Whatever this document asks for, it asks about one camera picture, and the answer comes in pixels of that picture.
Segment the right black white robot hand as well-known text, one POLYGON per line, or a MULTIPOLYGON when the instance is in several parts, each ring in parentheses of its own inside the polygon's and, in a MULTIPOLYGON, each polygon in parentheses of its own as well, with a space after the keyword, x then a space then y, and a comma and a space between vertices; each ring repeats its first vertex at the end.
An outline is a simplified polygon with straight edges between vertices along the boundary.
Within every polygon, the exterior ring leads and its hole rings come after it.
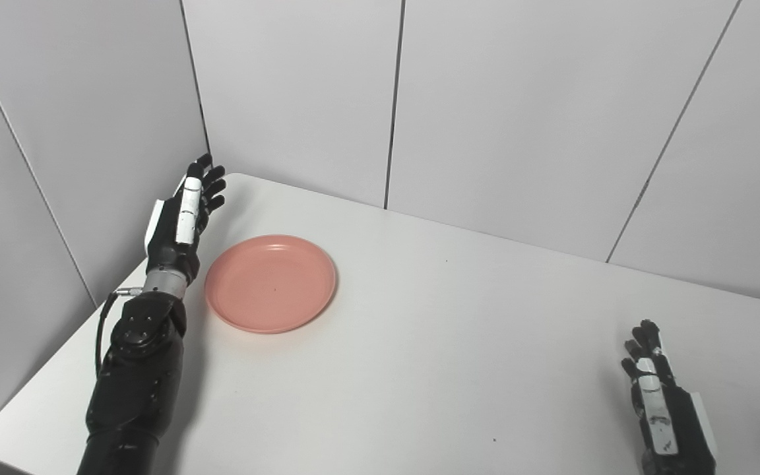
POLYGON ((643 440, 643 474, 714 474, 716 441, 697 392, 676 381, 660 328, 643 319, 624 343, 621 366, 643 440))

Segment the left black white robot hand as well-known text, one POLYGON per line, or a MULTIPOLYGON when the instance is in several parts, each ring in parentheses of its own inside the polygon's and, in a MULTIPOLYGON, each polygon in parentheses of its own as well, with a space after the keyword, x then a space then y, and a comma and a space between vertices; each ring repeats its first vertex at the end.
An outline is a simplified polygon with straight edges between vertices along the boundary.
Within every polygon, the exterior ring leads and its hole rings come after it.
POLYGON ((144 238, 146 271, 175 271, 187 285, 198 276, 199 241, 209 216, 224 205, 226 171, 202 154, 188 166, 172 197, 156 201, 144 238))

